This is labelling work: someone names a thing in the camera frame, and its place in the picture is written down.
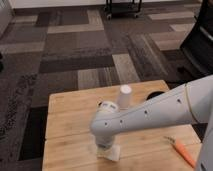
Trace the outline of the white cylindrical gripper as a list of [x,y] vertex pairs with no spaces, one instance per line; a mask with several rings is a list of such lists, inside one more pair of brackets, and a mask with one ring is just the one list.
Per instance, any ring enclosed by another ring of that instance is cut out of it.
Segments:
[[114,136],[96,136],[95,143],[98,148],[102,148],[104,150],[110,149],[114,143]]

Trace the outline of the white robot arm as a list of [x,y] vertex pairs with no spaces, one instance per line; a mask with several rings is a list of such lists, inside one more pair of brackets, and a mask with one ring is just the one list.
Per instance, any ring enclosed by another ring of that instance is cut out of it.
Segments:
[[120,133],[184,124],[206,123],[195,171],[213,171],[213,75],[171,89],[128,110],[103,102],[91,122],[96,144],[110,148]]

